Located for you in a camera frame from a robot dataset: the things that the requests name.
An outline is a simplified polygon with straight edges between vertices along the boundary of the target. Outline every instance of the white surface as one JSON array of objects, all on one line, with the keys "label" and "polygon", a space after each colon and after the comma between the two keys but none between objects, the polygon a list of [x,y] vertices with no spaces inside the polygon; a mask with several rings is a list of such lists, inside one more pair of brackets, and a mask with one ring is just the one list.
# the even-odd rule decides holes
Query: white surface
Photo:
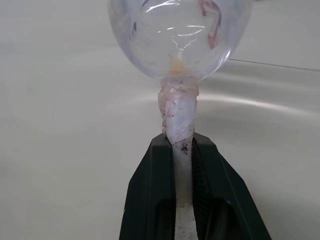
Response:
[{"label": "white surface", "polygon": [[[319,1],[255,4],[266,7],[255,7],[234,57],[320,69]],[[3,240],[118,238],[129,179],[161,132],[160,84],[116,47],[105,5],[0,3]],[[291,17],[314,28],[302,37]],[[278,44],[263,37],[273,22]],[[319,75],[230,62],[200,86],[196,130],[243,177],[274,240],[319,239]]]}]

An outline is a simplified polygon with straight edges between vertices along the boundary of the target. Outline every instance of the clear glass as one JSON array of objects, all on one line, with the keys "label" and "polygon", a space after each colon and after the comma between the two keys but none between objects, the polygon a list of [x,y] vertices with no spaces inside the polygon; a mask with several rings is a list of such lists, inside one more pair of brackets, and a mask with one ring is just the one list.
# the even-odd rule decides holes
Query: clear glass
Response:
[{"label": "clear glass", "polygon": [[203,79],[236,49],[252,0],[109,0],[109,18],[129,60],[152,78]]}]

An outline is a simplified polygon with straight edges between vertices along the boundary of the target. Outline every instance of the glass bulb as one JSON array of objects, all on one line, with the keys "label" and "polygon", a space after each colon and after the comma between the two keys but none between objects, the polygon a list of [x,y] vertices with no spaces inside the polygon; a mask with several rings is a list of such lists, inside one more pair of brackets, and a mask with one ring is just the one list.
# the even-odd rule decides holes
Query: glass bulb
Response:
[{"label": "glass bulb", "polygon": [[207,77],[234,52],[252,0],[109,0],[118,44],[146,75]]}]

